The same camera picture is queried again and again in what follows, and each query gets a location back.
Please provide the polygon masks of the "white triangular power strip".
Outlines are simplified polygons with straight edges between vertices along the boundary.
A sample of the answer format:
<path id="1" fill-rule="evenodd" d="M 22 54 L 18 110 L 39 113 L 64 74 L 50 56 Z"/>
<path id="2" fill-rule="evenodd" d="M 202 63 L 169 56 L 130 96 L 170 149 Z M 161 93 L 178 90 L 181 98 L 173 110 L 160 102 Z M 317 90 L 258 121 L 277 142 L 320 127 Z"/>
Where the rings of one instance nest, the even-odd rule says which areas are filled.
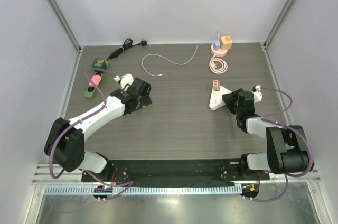
<path id="1" fill-rule="evenodd" d="M 219 90 L 212 89 L 209 102 L 209 108 L 211 111 L 215 111 L 225 105 L 222 96 L 230 94 L 231 91 L 223 86 L 220 86 Z"/>

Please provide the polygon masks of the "dusty pink usb charger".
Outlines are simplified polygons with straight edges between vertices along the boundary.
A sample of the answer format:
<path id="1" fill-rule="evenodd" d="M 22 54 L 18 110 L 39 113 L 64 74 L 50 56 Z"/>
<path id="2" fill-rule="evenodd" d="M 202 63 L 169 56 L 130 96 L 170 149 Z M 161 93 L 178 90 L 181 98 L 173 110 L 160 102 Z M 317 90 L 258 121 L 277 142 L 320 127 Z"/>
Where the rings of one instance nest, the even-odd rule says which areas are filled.
<path id="1" fill-rule="evenodd" d="M 219 91 L 220 90 L 220 81 L 219 80 L 214 80 L 212 83 L 212 89 L 213 91 Z"/>

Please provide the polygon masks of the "round pink power socket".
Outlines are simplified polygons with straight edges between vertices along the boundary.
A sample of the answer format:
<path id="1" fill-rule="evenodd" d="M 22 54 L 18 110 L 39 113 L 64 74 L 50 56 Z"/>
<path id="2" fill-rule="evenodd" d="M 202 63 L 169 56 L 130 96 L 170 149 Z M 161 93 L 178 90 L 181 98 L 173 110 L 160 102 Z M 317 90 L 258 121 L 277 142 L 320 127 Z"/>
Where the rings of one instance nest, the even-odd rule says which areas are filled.
<path id="1" fill-rule="evenodd" d="M 222 58 L 224 57 L 227 53 L 228 53 L 228 50 L 215 50 L 214 49 L 214 44 L 211 45 L 211 48 L 210 48 L 210 52 L 213 56 L 217 57 L 217 58 Z"/>

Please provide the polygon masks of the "orange cube socket adapter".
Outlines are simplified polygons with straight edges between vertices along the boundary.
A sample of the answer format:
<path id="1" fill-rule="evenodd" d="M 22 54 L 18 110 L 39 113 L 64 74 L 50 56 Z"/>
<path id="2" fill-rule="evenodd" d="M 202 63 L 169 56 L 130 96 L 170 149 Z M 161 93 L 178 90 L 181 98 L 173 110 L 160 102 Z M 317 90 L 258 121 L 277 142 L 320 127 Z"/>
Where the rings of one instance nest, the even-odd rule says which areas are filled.
<path id="1" fill-rule="evenodd" d="M 233 44 L 233 41 L 232 41 L 232 38 L 231 36 L 222 36 L 220 38 L 220 49 L 222 51 L 224 50 L 230 50 L 231 47 L 232 47 L 232 44 Z"/>

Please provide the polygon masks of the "light blue usb charger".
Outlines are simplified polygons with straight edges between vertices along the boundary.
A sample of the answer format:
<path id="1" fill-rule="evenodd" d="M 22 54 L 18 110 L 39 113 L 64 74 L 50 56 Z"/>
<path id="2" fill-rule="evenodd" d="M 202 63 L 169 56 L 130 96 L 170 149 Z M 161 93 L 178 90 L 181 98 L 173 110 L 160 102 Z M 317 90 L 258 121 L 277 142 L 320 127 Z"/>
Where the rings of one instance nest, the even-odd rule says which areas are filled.
<path id="1" fill-rule="evenodd" d="M 220 50 L 220 41 L 219 40 L 214 41 L 213 48 L 214 48 L 215 51 Z"/>

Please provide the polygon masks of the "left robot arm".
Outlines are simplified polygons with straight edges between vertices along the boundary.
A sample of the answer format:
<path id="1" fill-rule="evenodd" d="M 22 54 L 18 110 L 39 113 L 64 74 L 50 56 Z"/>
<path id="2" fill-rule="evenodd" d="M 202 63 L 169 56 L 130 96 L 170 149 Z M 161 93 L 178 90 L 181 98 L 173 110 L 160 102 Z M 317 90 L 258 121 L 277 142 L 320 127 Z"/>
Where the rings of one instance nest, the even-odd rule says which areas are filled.
<path id="1" fill-rule="evenodd" d="M 60 117 L 53 122 L 44 147 L 50 164 L 56 163 L 66 172 L 82 170 L 102 182 L 111 178 L 112 162 L 102 154 L 87 151 L 86 140 L 113 119 L 152 103 L 150 83 L 130 74 L 124 75 L 119 83 L 120 88 L 96 107 L 75 118 L 66 120 Z"/>

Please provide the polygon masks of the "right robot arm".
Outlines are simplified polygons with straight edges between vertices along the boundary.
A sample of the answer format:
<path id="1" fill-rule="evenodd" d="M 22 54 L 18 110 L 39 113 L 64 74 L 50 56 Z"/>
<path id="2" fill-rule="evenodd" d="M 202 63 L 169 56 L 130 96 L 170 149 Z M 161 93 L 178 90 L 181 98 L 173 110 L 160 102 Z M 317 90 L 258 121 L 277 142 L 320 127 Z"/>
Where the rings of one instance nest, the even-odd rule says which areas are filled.
<path id="1" fill-rule="evenodd" d="M 256 114 L 255 101 L 260 101 L 262 90 L 279 92 L 289 99 L 289 105 L 276 113 L 259 116 Z M 222 95 L 222 101 L 228 110 L 236 116 L 238 128 L 243 132 L 256 135 L 266 141 L 267 152 L 248 154 L 247 161 L 238 166 L 238 173 L 243 179 L 251 179 L 257 170 L 263 170 L 266 164 L 274 174 L 301 177 L 309 173 L 314 166 L 313 154 L 300 125 L 285 125 L 269 120 L 287 111 L 293 104 L 292 97 L 274 88 L 256 85 L 252 91 L 238 89 Z"/>

